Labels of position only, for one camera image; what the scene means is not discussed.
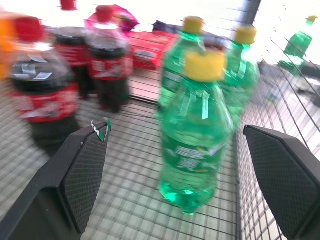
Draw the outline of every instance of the bottle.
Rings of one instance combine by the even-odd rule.
[[[187,53],[183,84],[163,116],[159,190],[185,214],[193,215],[215,194],[233,129],[218,86],[224,66],[222,52]]]
[[[260,72],[251,51],[257,30],[253,26],[240,26],[231,48],[226,53],[227,66],[224,81],[220,82],[225,103],[230,112],[234,131],[260,79]]]
[[[19,16],[0,9],[0,81],[10,76],[15,51],[13,20]]]
[[[129,100],[128,77],[133,71],[133,60],[126,36],[112,21],[113,7],[96,8],[97,23],[88,37],[90,76],[97,86],[102,109],[120,111]]]
[[[301,70],[304,63],[305,54],[312,42],[312,25],[317,16],[309,16],[306,19],[304,28],[290,38],[284,49],[283,59],[279,61],[278,66],[290,72],[293,76],[299,76],[297,70]]]
[[[180,38],[167,52],[163,62],[161,95],[158,100],[156,117],[163,118],[163,113],[179,90],[183,78],[187,51],[203,51],[205,45],[201,37],[203,19],[188,16],[184,20]]]
[[[34,142],[50,156],[67,137],[79,130],[75,119],[78,92],[69,65],[44,39],[36,17],[14,21],[18,37],[17,58],[12,67],[13,103],[31,127]]]
[[[89,55],[86,45],[87,30],[76,8],[75,0],[60,0],[61,15],[65,26],[54,31],[55,48],[69,63],[78,83],[80,96],[87,99],[94,90],[93,80],[89,76]]]

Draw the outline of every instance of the coca-cola bottle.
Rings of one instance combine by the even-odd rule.
[[[43,27],[36,17],[19,17],[14,24],[19,42],[11,76],[13,103],[29,122],[35,143],[53,156],[79,129],[74,74],[54,47],[43,42]]]
[[[133,60],[126,36],[113,22],[113,8],[96,8],[97,23],[87,44],[90,55],[89,72],[97,87],[101,108],[118,112],[129,99],[128,76]]]
[[[86,45],[88,31],[84,28],[84,20],[76,9],[75,0],[60,0],[61,15],[64,26],[60,26],[55,35],[55,48],[69,63],[79,85],[80,96],[88,98],[94,90],[94,83],[88,72],[89,56]]]

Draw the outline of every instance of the red bottle cap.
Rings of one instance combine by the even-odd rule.
[[[114,8],[111,5],[102,5],[96,8],[96,17],[99,23],[107,23],[112,19]]]
[[[44,36],[44,29],[38,18],[33,16],[18,17],[14,21],[18,38],[24,42],[39,42]]]
[[[65,11],[77,10],[75,0],[60,0],[61,9]]]

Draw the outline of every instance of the green plastic bottle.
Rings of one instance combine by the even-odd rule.
[[[226,54],[227,67],[220,87],[233,120],[234,131],[238,129],[245,107],[260,79],[258,65],[250,49],[256,34],[253,26],[240,26]]]
[[[163,118],[163,112],[179,90],[186,64],[186,52],[203,51],[205,49],[201,37],[202,26],[202,18],[195,16],[186,17],[180,38],[164,58],[161,95],[158,100],[158,110],[156,113],[158,120]]]
[[[233,124],[218,81],[222,52],[190,52],[185,77],[162,120],[163,169],[159,190],[193,215],[215,194],[217,174]]]
[[[290,38],[284,49],[283,59],[279,61],[278,66],[290,72],[293,76],[298,76],[304,63],[305,54],[312,42],[312,25],[316,21],[316,16],[309,16],[306,19],[303,30],[297,32]]]

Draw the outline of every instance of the orange bottle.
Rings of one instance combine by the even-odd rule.
[[[13,19],[20,14],[0,11],[0,80],[10,75],[15,52]]]

